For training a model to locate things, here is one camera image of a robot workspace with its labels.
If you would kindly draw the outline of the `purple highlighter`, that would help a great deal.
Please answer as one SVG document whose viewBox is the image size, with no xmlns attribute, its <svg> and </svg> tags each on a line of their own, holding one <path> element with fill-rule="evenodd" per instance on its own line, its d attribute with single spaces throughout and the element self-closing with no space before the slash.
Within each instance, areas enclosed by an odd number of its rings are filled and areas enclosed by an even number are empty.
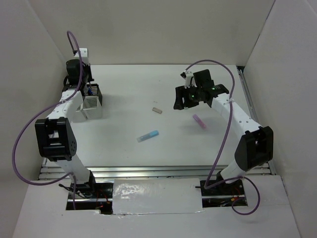
<svg viewBox="0 0 317 238">
<path fill-rule="evenodd" d="M 199 116 L 197 114 L 193 115 L 193 119 L 195 120 L 195 122 L 202 128 L 202 129 L 206 129 L 207 126 L 205 125 L 205 123 L 199 118 Z"/>
</svg>

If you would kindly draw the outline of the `blue highlighter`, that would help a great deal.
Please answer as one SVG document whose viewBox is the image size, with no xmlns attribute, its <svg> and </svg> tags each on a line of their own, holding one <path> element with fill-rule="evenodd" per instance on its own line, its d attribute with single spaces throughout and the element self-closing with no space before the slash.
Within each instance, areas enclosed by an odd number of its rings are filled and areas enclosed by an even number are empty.
<svg viewBox="0 0 317 238">
<path fill-rule="evenodd" d="M 137 138 L 137 142 L 140 143 L 140 142 L 143 142 L 145 140 L 148 140 L 148 139 L 151 139 L 153 137 L 156 137 L 159 135 L 159 132 L 157 130 L 154 130 L 154 131 L 151 131 L 145 135 L 142 135 L 140 137 Z"/>
</svg>

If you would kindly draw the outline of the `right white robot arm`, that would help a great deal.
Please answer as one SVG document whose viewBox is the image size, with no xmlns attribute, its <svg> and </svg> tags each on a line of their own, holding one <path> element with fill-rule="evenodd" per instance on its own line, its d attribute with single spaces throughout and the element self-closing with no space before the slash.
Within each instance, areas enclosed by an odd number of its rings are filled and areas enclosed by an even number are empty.
<svg viewBox="0 0 317 238">
<path fill-rule="evenodd" d="M 173 108 L 189 109 L 204 102 L 227 121 L 226 130 L 233 130 L 239 139 L 233 161 L 216 175 L 217 191 L 228 194 L 233 189 L 233 182 L 251 169 L 272 160 L 273 130 L 251 119 L 230 97 L 224 85 L 214 83 L 209 70 L 185 71 L 181 77 L 185 79 L 185 84 L 176 87 Z"/>
</svg>

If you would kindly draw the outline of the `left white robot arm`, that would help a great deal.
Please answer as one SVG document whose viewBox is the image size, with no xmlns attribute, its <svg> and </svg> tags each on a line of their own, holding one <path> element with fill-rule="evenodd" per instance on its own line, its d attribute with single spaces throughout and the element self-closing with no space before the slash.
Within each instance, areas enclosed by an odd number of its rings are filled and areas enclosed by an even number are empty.
<svg viewBox="0 0 317 238">
<path fill-rule="evenodd" d="M 77 141 L 71 122 L 83 116 L 85 99 L 101 97 L 99 87 L 93 83 L 90 65 L 71 59 L 66 62 L 67 76 L 63 82 L 59 104 L 45 118 L 35 122 L 40 155 L 70 174 L 71 188 L 84 197 L 94 197 L 98 186 L 93 173 L 78 158 Z"/>
</svg>

